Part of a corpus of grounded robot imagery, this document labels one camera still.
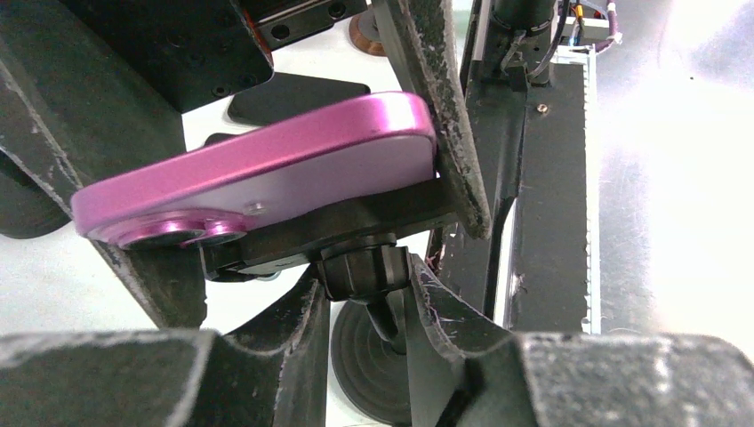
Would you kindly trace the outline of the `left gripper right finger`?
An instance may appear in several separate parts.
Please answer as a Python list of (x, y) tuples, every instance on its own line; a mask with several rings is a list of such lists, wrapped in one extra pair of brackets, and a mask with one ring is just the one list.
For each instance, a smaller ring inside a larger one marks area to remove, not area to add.
[(417, 255), (405, 290), (415, 426), (750, 426), (753, 365), (689, 334), (511, 333)]

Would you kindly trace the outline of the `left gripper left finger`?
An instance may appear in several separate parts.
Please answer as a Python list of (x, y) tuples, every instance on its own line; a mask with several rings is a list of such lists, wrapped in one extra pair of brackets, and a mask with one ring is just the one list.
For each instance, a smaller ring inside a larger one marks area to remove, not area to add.
[(162, 329), (1, 340), (4, 426), (322, 426), (329, 303), (306, 273), (230, 334)]

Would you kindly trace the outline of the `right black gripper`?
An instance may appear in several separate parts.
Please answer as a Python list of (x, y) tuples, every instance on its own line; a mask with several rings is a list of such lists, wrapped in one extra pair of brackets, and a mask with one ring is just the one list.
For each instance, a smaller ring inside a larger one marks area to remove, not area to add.
[(366, 8), (362, 0), (4, 1), (1, 150), (70, 213), (82, 187), (182, 154), (176, 110), (269, 81), (273, 51)]

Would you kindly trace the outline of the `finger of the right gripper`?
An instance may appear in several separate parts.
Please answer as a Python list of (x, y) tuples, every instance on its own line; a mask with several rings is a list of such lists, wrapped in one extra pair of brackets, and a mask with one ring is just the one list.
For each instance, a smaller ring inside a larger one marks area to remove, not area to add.
[(469, 113), (461, 89), (450, 1), (372, 1), (379, 37), (401, 89), (429, 107), (438, 169), (472, 238), (492, 234)]

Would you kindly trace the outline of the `black phone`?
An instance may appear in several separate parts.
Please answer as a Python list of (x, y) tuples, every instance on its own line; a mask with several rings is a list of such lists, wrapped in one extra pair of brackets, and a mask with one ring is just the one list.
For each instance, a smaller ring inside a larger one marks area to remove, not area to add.
[(213, 133), (206, 138), (203, 146), (209, 147), (209, 146), (233, 139), (235, 137), (237, 137), (237, 135), (231, 134), (231, 133)]
[(269, 81), (236, 94), (227, 114), (235, 123), (264, 126), (370, 92), (362, 83), (276, 73)]

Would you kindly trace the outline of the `purple phone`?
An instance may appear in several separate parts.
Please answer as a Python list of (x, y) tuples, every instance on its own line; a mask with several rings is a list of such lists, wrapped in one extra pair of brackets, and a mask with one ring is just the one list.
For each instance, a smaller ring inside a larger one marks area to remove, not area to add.
[(420, 96), (372, 93), (95, 182), (72, 196), (73, 221), (122, 249), (223, 244), (431, 180), (436, 153)]

